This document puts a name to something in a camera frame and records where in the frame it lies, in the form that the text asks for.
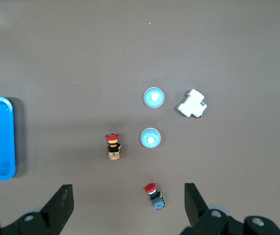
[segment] red cap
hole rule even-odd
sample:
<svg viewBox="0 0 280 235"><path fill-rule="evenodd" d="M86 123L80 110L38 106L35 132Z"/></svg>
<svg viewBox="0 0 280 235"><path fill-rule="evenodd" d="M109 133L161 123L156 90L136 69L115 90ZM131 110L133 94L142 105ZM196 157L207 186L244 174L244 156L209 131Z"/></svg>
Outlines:
<svg viewBox="0 0 280 235"><path fill-rule="evenodd" d="M145 186L144 191L147 192L147 193L151 193L155 190L155 188L156 188L155 183L151 183L151 184Z"/></svg>
<svg viewBox="0 0 280 235"><path fill-rule="evenodd" d="M119 134L111 133L106 136L108 141L118 140Z"/></svg>

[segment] screw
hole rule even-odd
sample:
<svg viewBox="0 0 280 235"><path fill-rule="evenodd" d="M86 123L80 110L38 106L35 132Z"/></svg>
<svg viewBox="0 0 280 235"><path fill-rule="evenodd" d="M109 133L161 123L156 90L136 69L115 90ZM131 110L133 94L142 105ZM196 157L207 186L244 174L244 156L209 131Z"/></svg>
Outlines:
<svg viewBox="0 0 280 235"><path fill-rule="evenodd" d="M213 217L216 217L216 218L222 217L222 215L221 215L221 213L220 213L219 211L212 211L212 212L211 212L211 215L212 215Z"/></svg>
<svg viewBox="0 0 280 235"><path fill-rule="evenodd" d="M256 217L254 217L254 218L252 219L252 222L253 222L254 224L258 225L258 226L264 226L263 220L261 220L261 219L259 219L259 218L256 218Z"/></svg>
<svg viewBox="0 0 280 235"><path fill-rule="evenodd" d="M24 218L24 221L30 221L30 220L33 220L34 216L33 215L28 215Z"/></svg>

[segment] gray floor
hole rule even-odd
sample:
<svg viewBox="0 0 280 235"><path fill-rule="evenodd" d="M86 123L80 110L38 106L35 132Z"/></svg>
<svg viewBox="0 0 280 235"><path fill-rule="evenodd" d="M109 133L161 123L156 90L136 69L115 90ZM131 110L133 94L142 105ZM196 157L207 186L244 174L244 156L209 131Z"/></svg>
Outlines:
<svg viewBox="0 0 280 235"><path fill-rule="evenodd" d="M142 100L152 86L158 109ZM192 88L202 119L175 109ZM3 226L72 183L63 235L177 235L194 182L235 219L280 227L280 0L0 1L0 96L16 108L18 162L0 182ZM162 135L155 149L140 143L147 127Z"/></svg>

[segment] white center knob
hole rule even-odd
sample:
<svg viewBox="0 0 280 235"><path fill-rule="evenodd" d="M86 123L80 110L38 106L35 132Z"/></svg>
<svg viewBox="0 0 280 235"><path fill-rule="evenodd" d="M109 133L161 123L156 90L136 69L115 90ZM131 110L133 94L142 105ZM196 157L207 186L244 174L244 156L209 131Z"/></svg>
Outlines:
<svg viewBox="0 0 280 235"><path fill-rule="evenodd" d="M154 143L154 138L153 138L153 137L149 137L149 138L147 139L147 141L148 141L148 143Z"/></svg>
<svg viewBox="0 0 280 235"><path fill-rule="evenodd" d="M152 94L151 95L151 100L152 101L157 101L159 99L159 95L158 94Z"/></svg>

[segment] round blue lid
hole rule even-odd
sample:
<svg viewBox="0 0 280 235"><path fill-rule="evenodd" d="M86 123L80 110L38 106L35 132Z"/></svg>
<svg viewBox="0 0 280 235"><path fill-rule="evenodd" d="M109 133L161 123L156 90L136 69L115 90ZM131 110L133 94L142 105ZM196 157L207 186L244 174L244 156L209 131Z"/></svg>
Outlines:
<svg viewBox="0 0 280 235"><path fill-rule="evenodd" d="M155 148L161 142L161 135L158 130L154 128L148 128L142 131L140 140L144 147Z"/></svg>
<svg viewBox="0 0 280 235"><path fill-rule="evenodd" d="M151 87L144 93L144 103L150 108L158 108L164 102L164 93L157 87Z"/></svg>

